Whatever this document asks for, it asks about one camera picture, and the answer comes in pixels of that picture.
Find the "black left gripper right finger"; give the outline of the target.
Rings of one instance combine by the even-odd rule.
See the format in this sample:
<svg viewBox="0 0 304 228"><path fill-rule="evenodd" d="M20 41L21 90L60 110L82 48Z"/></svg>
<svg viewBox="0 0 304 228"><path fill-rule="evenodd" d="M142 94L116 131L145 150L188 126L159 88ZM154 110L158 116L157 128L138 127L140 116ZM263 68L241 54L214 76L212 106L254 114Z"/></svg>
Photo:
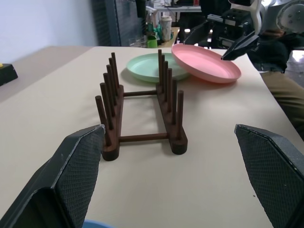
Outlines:
<svg viewBox="0 0 304 228"><path fill-rule="evenodd" d="M304 156L285 137L235 126L250 183L275 228L304 226Z"/></svg>

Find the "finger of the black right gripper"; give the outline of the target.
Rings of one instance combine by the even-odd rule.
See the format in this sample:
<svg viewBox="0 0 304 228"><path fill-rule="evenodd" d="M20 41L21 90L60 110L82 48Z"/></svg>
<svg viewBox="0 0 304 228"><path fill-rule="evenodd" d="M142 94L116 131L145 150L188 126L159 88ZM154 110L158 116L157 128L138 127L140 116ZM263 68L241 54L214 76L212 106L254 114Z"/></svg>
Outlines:
<svg viewBox="0 0 304 228"><path fill-rule="evenodd" d="M202 24L192 28L186 38L183 40L185 45L209 45L208 39L211 37L210 32L213 30L214 23L211 21L205 21Z"/></svg>
<svg viewBox="0 0 304 228"><path fill-rule="evenodd" d="M238 57L246 54L249 50L255 48L257 46L258 39L259 35L256 35L255 32L240 37L233 42L221 59L224 61L237 59Z"/></svg>

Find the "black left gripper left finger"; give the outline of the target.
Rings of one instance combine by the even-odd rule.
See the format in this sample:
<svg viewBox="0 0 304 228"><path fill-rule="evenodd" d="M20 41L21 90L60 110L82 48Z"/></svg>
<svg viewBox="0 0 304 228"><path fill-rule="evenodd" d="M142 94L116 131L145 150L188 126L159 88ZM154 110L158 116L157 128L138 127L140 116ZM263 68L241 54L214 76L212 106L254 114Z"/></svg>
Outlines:
<svg viewBox="0 0 304 228"><path fill-rule="evenodd" d="M68 135L0 220L2 228L82 227L98 176L104 125Z"/></svg>

